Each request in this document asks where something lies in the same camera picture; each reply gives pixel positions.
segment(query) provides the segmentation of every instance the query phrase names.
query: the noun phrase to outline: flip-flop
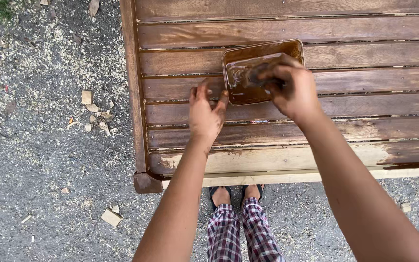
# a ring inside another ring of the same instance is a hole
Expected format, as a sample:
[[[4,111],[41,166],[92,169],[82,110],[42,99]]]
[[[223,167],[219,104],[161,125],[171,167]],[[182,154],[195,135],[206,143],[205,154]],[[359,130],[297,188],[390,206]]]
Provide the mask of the flip-flop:
[[[209,187],[208,189],[209,189],[209,196],[210,196],[210,200],[211,200],[211,204],[212,204],[212,206],[213,206],[213,212],[216,210],[216,208],[217,208],[217,206],[214,204],[214,202],[213,202],[213,195],[214,195],[214,192],[216,192],[216,190],[218,189],[219,187]],[[229,186],[225,186],[225,188],[226,188],[226,190],[227,190],[227,192],[229,192],[229,198],[231,198],[232,197],[232,192],[230,191],[230,187]]]
[[[249,185],[245,185],[242,188],[242,198],[240,199],[240,206],[242,206],[242,204],[243,204],[243,200],[245,198],[245,189],[247,189],[248,186]],[[258,199],[258,201],[259,201],[259,200],[261,200],[261,197],[263,196],[263,187],[260,184],[257,184],[257,188],[258,188],[258,191],[260,192],[260,198]]]

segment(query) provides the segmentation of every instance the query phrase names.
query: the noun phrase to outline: gravel ground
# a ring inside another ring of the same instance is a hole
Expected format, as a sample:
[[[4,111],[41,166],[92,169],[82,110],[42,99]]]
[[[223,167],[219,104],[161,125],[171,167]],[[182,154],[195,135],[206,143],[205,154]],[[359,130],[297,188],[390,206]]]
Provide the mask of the gravel ground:
[[[85,0],[12,8],[14,18],[0,22],[0,261],[130,261],[162,194],[133,189],[119,2],[103,0],[94,18]],[[117,132],[108,136],[98,119],[85,131],[92,113],[81,90],[111,110]],[[67,129],[72,117],[79,123]],[[380,182],[396,203],[411,202],[419,230],[419,178]],[[116,228],[100,219],[111,205],[124,217]],[[321,183],[268,185],[262,205],[289,260],[353,260]],[[204,190],[192,261],[206,260],[210,215]]]

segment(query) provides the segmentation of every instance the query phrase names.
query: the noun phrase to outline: stained hand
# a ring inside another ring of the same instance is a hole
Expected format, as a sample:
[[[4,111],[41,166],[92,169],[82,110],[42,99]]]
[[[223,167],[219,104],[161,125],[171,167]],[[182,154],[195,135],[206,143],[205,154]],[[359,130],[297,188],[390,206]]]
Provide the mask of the stained hand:
[[[210,78],[203,80],[197,88],[190,90],[190,139],[202,139],[211,146],[223,128],[228,92],[223,91],[214,109],[209,102],[211,90],[208,88]]]

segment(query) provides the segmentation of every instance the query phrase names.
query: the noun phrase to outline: plaid pants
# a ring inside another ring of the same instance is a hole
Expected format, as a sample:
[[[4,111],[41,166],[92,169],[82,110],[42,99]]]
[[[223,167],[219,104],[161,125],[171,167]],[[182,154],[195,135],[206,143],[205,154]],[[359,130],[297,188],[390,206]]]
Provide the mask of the plaid pants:
[[[242,223],[251,262],[285,261],[256,198],[243,203]],[[242,261],[239,236],[240,222],[232,206],[219,205],[208,224],[208,261]]]

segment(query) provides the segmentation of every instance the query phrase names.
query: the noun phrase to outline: wood chip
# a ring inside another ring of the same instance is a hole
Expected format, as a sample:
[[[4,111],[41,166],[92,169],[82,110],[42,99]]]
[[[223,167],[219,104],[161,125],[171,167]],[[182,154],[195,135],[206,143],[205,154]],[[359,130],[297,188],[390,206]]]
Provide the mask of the wood chip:
[[[78,36],[78,35],[76,35],[76,34],[72,34],[72,37],[73,37],[73,40],[77,43],[77,44],[81,44],[82,43],[82,39]]]
[[[407,203],[400,204],[400,209],[402,209],[402,211],[404,213],[406,213],[408,211],[411,211],[411,203],[410,202],[407,202]]]
[[[90,112],[98,112],[100,109],[96,106],[96,104],[86,104],[87,110]]]
[[[122,220],[122,217],[111,211],[111,209],[107,208],[101,215],[101,219],[116,227],[117,224],[119,224],[119,222]]]
[[[82,90],[82,104],[93,103],[93,93],[91,91]]]
[[[89,4],[90,16],[91,17],[95,16],[99,8],[100,8],[100,0],[91,0]]]
[[[111,135],[111,133],[109,132],[109,127],[108,127],[108,124],[107,123],[105,123],[105,122],[100,122],[100,128],[101,129],[103,129],[104,131],[106,131],[106,134],[108,135],[108,136],[110,136]]]
[[[119,205],[115,205],[111,208],[111,211],[113,211],[114,213],[119,214]]]
[[[17,103],[15,102],[15,100],[10,101],[6,105],[6,113],[10,114],[10,113],[14,112],[16,106],[17,106]]]
[[[85,131],[90,132],[92,130],[92,124],[88,123],[85,125]]]
[[[20,223],[23,224],[25,222],[27,222],[27,220],[29,220],[32,217],[32,215],[28,215],[28,217],[24,218],[24,220],[22,220]]]
[[[72,122],[72,123],[68,124],[68,125],[66,126],[66,128],[67,128],[67,129],[69,129],[71,126],[73,126],[73,125],[75,125],[75,124],[78,124],[78,123],[80,123],[80,122],[78,122],[78,121]]]

